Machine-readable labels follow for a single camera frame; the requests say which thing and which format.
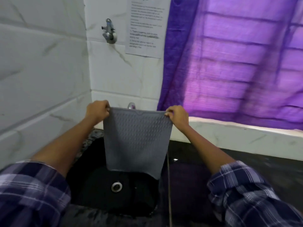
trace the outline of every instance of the textured mat surface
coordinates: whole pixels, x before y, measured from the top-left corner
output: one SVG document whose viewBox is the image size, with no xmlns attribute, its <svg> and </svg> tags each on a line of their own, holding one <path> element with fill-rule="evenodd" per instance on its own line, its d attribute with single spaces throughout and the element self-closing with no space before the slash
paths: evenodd
<svg viewBox="0 0 303 227">
<path fill-rule="evenodd" d="M 164 112 L 112 107 L 103 127 L 109 170 L 160 178 L 172 132 L 172 122 Z"/>
</svg>

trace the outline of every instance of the purple curtain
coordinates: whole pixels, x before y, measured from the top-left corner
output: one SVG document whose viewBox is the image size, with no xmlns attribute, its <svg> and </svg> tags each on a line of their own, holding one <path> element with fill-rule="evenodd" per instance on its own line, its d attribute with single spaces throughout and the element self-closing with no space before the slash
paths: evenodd
<svg viewBox="0 0 303 227">
<path fill-rule="evenodd" d="M 172 0 L 158 110 L 303 129 L 303 0 Z"/>
</svg>

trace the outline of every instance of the plaid shirt sleeve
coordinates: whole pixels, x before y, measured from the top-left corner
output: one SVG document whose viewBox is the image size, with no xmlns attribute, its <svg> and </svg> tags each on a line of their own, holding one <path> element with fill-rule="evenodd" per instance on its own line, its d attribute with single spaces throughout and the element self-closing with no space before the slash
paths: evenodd
<svg viewBox="0 0 303 227">
<path fill-rule="evenodd" d="M 9 165 L 0 172 L 0 226 L 59 226 L 70 194 L 65 178 L 44 163 Z"/>
<path fill-rule="evenodd" d="M 214 212 L 226 226 L 303 226 L 293 206 L 281 201 L 272 187 L 241 161 L 226 164 L 208 182 Z"/>
</svg>

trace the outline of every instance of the printed paper notice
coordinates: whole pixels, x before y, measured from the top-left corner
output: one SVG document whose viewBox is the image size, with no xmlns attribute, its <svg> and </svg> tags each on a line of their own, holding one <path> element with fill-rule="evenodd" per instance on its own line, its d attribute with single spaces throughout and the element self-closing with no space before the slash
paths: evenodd
<svg viewBox="0 0 303 227">
<path fill-rule="evenodd" d="M 125 53 L 161 58 L 170 0 L 127 0 Z"/>
</svg>

